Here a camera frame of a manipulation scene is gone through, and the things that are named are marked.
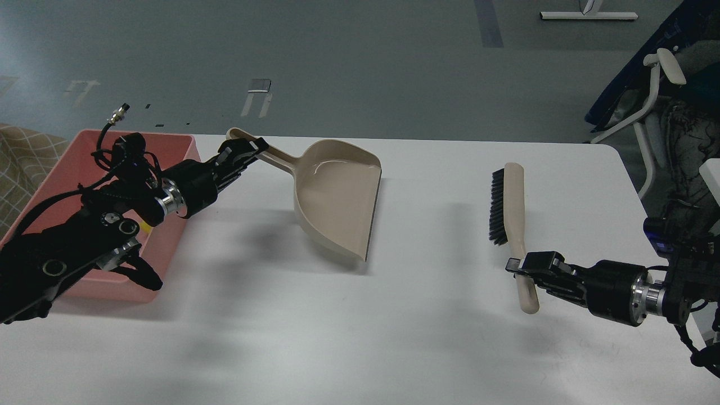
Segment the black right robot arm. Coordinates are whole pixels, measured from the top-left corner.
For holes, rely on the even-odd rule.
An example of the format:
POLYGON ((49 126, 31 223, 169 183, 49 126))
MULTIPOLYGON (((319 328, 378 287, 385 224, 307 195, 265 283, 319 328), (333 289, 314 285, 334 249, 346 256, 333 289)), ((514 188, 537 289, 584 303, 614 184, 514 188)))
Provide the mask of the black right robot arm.
POLYGON ((601 260, 584 268, 566 263, 556 251, 512 257, 506 270, 605 320, 637 327, 649 315, 663 317, 691 351, 691 363, 718 376, 718 343, 698 349, 687 330, 692 313, 718 302, 718 236, 689 237, 663 218, 647 218, 643 231, 658 256, 668 260, 656 266, 663 280, 651 280, 650 267, 601 260))

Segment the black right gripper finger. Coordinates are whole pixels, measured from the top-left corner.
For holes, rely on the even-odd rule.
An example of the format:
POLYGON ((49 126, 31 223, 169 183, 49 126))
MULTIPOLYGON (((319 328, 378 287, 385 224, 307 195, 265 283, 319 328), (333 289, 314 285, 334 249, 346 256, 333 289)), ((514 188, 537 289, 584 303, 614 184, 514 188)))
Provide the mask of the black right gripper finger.
POLYGON ((523 259, 511 257, 505 270, 513 275, 522 275, 534 280, 576 280, 583 270, 581 267, 566 263, 565 257, 557 251, 529 252, 523 259))
POLYGON ((548 295, 560 298, 565 302, 573 303, 580 307, 587 307, 586 287, 582 281, 551 279, 535 280, 537 287, 545 290, 548 295))

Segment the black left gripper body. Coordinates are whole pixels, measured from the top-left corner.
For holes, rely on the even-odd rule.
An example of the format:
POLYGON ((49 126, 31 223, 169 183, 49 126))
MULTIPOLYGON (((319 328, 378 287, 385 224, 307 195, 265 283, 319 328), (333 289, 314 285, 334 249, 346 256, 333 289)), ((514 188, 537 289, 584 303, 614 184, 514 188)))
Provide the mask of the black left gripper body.
POLYGON ((164 170, 164 209, 188 219, 218 199, 212 161, 186 159, 164 170))

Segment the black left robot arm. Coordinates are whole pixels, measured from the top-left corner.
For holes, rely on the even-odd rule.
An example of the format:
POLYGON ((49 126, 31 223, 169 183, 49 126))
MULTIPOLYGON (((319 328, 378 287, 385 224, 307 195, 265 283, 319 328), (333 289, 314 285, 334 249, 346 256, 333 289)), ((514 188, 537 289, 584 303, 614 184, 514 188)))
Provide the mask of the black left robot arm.
POLYGON ((92 158, 103 176, 34 205, 3 244, 4 325, 46 318, 57 298, 93 269, 160 290, 160 275, 141 257, 141 223, 155 227, 169 216, 200 213, 270 148, 262 138, 229 139, 207 161, 162 169, 139 132, 103 147, 128 110, 127 103, 116 109, 98 135, 92 158))

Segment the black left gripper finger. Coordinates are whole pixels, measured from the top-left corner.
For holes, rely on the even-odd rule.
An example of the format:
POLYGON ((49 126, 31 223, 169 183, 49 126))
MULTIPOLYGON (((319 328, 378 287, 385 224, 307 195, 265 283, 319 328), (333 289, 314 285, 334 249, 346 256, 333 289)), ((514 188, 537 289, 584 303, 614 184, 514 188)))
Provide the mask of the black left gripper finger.
POLYGON ((268 148, 267 141, 224 141, 219 147, 219 192, 236 181, 268 148))
POLYGON ((265 151, 264 138, 234 138, 223 142, 217 154, 217 169, 245 169, 265 151))

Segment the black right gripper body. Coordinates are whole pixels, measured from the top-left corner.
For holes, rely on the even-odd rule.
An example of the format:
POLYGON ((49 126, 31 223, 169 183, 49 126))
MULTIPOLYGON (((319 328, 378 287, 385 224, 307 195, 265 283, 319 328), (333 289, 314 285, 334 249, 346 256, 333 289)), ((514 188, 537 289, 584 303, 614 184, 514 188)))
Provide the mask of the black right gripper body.
POLYGON ((663 282, 640 265, 601 260, 583 274, 584 302, 592 315, 637 327, 649 315, 664 316, 663 282))

